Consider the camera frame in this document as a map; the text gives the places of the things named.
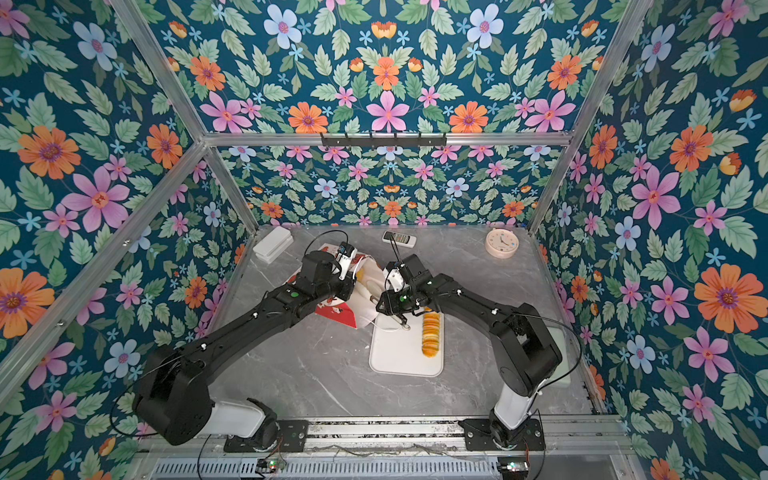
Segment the white plastic box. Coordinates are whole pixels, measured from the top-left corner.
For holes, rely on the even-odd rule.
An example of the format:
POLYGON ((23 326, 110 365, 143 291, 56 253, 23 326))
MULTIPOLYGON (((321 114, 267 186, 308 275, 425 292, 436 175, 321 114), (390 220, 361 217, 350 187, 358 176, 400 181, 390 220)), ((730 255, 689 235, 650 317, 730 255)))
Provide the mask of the white plastic box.
POLYGON ((256 258, 266 264, 274 262, 292 243, 292 233, 282 227, 273 227, 253 247, 256 258))

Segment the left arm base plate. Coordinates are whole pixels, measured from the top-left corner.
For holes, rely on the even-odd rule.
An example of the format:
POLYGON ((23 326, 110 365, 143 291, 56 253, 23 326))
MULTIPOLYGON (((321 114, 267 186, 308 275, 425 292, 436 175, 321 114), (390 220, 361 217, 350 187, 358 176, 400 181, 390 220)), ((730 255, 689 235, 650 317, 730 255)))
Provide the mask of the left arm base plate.
POLYGON ((226 453, 300 453, 308 439, 306 420, 269 420, 248 438, 228 438, 226 453))

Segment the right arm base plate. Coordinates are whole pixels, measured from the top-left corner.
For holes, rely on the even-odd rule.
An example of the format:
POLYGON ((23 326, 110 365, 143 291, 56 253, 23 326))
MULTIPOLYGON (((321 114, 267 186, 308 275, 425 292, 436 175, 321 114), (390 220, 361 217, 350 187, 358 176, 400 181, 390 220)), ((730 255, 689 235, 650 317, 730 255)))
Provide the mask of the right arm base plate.
POLYGON ((507 429, 498 420, 463 419, 465 448, 469 451, 544 451, 545 437, 541 422, 535 418, 523 421, 516 429, 507 429))

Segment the pink round clock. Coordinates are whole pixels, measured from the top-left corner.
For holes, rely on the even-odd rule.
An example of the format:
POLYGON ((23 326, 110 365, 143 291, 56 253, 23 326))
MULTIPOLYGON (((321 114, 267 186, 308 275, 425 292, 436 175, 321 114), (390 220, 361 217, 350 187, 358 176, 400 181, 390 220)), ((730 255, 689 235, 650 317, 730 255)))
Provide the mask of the pink round clock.
POLYGON ((486 252, 497 259, 509 259, 519 249, 516 234, 506 229, 493 229, 485 237, 486 252))

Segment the black hook rail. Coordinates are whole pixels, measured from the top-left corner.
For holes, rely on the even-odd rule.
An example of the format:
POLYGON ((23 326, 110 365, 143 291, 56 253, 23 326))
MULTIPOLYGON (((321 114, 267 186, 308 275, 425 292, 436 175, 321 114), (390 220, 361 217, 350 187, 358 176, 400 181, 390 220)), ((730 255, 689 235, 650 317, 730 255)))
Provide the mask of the black hook rail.
POLYGON ((416 134, 321 134, 321 145, 323 147, 360 147, 360 148, 378 148, 378 147, 402 147, 402 148, 420 148, 420 147, 444 147, 448 145, 446 135, 424 135, 416 134))

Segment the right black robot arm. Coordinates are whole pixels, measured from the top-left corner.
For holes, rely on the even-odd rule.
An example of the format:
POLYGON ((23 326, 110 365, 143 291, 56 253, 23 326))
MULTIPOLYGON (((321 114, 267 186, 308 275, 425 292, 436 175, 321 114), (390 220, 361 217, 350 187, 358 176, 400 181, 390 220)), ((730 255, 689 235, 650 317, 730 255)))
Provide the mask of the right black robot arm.
POLYGON ((504 382, 489 414, 488 435, 504 449, 522 439, 535 397, 563 361, 561 349, 532 305, 490 300, 451 276, 432 274, 418 256, 410 255, 386 265, 376 309, 400 320, 408 314, 443 313, 484 334, 504 382))

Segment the long twisted bread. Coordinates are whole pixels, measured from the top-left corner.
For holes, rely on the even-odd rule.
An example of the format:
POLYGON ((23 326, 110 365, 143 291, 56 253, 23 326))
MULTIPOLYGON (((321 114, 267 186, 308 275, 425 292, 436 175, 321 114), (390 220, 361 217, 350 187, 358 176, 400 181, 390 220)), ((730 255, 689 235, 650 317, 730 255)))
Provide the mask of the long twisted bread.
POLYGON ((434 311, 428 311, 422 317, 421 351, 427 358, 436 357, 440 350, 442 320, 434 311))

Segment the white rectangular tray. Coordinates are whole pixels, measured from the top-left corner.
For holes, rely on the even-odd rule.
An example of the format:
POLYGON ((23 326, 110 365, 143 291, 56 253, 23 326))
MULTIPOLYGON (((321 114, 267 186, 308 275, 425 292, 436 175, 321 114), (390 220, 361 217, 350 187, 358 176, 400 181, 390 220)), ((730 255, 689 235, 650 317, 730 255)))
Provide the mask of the white rectangular tray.
POLYGON ((381 374, 438 376, 444 367, 444 316, 438 314, 442 320, 440 350, 436 357, 427 358, 421 351, 423 314, 406 314, 411 329, 405 331, 399 328, 395 319, 378 313, 372 322, 374 327, 369 355, 371 369, 381 374))

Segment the white remote control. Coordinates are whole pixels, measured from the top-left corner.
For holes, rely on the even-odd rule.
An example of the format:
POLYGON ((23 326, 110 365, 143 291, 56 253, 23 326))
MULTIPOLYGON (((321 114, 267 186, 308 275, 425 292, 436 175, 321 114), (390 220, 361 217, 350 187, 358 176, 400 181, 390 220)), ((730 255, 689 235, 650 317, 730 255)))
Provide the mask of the white remote control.
POLYGON ((385 231, 382 235, 382 241, 387 244, 394 244, 398 247, 412 249, 416 245, 417 238, 409 234, 385 231))

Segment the red white paper bag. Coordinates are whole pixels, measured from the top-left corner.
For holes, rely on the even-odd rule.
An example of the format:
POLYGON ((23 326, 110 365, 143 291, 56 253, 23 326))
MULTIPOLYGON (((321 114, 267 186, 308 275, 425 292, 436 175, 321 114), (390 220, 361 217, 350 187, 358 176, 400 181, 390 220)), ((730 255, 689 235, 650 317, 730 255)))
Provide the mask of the red white paper bag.
MULTIPOLYGON (((335 253, 339 245, 334 246, 325 243, 320 248, 314 250, 335 253)), ((376 311, 375 304, 370 301, 370 292, 366 288, 366 281, 374 280, 383 283, 383 270, 378 267, 372 256, 358 251, 351 268, 356 278, 354 291, 352 296, 345 302, 333 300, 319 302, 301 292, 296 287, 296 276, 300 269, 301 266, 299 270, 289 277, 287 284, 289 286, 290 299, 305 300, 307 302, 306 305, 300 308, 302 312, 317 314, 353 329, 362 329, 373 322, 378 312, 376 311)))

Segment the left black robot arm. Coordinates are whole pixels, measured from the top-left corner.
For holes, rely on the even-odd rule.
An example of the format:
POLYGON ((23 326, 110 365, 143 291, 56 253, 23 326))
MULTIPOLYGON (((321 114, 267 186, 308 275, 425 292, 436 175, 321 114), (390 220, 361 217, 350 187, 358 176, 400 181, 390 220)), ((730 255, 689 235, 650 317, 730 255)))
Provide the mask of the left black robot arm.
POLYGON ((258 450, 278 437, 276 415, 264 403, 215 400, 210 384, 256 346, 313 314, 329 299, 350 298, 357 254, 349 243, 335 252, 313 250, 302 258, 295 279, 267 292, 236 320, 182 347, 163 346, 147 358, 134 387, 134 413, 173 446, 203 435, 238 437, 258 450))

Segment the pale green object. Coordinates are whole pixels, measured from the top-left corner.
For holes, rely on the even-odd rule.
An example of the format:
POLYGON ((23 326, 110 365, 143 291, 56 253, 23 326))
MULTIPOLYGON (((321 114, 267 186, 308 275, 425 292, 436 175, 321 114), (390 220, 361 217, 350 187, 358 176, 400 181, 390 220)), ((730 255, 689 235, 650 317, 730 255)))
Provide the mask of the pale green object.
POLYGON ((573 347, 571 340, 572 334, 569 330, 560 328, 559 326, 549 326, 548 331, 550 332, 562 356, 561 362, 554 370, 549 381, 554 381, 557 378, 563 376, 565 385, 568 386, 570 384, 570 380, 568 379, 568 371, 573 366, 574 359, 576 358, 578 350, 574 349, 573 347))

